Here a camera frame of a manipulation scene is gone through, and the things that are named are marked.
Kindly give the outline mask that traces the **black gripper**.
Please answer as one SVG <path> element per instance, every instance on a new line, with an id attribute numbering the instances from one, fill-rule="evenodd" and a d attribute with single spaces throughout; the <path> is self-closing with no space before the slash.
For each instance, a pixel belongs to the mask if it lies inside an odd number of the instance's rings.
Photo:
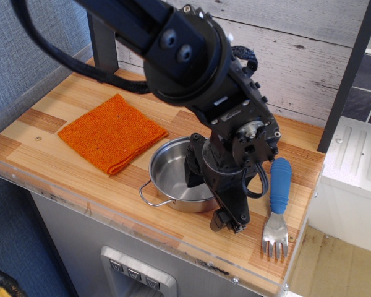
<path id="1" fill-rule="evenodd" d="M 186 185 L 193 188 L 206 184 L 219 205 L 210 228 L 213 231 L 227 228 L 234 233 L 244 231 L 250 215 L 242 188 L 243 170 L 235 163 L 227 144 L 215 133 L 209 138 L 193 133 L 189 140 L 184 162 Z"/>

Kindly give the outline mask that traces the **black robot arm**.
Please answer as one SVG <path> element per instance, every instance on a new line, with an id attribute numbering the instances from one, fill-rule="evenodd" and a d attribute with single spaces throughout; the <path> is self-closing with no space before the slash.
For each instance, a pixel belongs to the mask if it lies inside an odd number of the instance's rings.
<path id="1" fill-rule="evenodd" d="M 211 131 L 192 134 L 185 158 L 189 187 L 206 184 L 219 208 L 214 231 L 244 230 L 250 221 L 250 180 L 278 154 L 279 126 L 242 66 L 224 30 L 201 9 L 176 9 L 163 1 L 82 1 L 118 41 L 141 56 L 151 93 L 191 110 Z"/>

